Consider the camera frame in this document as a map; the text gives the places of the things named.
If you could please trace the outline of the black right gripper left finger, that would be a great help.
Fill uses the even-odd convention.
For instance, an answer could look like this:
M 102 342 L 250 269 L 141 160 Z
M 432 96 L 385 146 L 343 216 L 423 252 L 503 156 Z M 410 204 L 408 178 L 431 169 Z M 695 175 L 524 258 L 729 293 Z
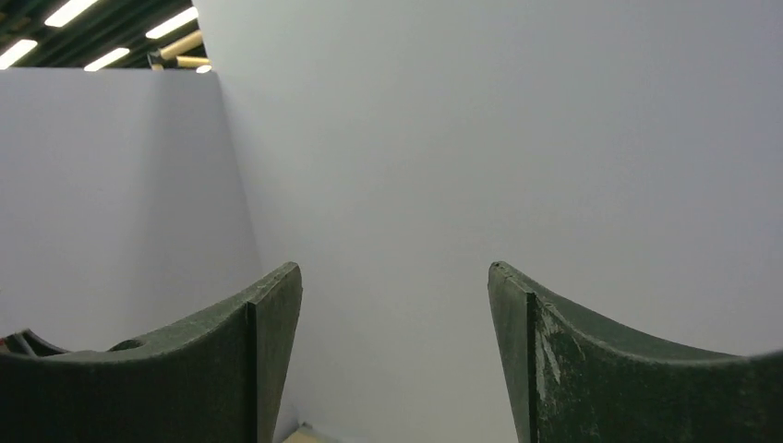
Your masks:
M 270 442 L 302 302 L 287 262 L 242 292 L 106 351 L 30 331 L 1 353 L 5 442 Z

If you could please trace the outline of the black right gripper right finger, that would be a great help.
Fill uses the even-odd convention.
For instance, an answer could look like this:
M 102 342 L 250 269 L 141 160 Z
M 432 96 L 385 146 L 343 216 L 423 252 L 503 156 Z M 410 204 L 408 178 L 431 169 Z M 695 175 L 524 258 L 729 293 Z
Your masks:
M 782 354 L 667 341 L 497 261 L 488 300 L 521 442 L 778 442 Z

